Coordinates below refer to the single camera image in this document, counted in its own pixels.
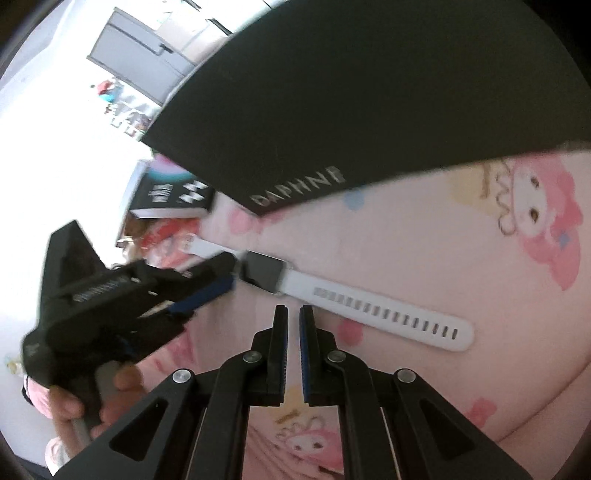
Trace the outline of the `white sleeve forearm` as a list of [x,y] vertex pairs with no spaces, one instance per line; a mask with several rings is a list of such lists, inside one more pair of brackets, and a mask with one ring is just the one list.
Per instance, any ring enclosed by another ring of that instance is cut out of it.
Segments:
[[[25,400],[41,415],[49,420],[53,420],[49,405],[49,390],[47,388],[35,382],[28,375],[25,375],[21,392]],[[54,476],[70,460],[63,441],[58,435],[55,435],[48,441],[45,447],[44,458],[46,466],[52,476]]]

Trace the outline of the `person's left hand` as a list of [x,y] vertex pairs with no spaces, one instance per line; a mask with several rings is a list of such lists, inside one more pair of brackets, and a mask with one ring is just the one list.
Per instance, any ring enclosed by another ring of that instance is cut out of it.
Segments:
[[66,444],[86,444],[113,425],[144,394],[136,366],[107,362],[88,376],[65,386],[50,387],[55,429]]

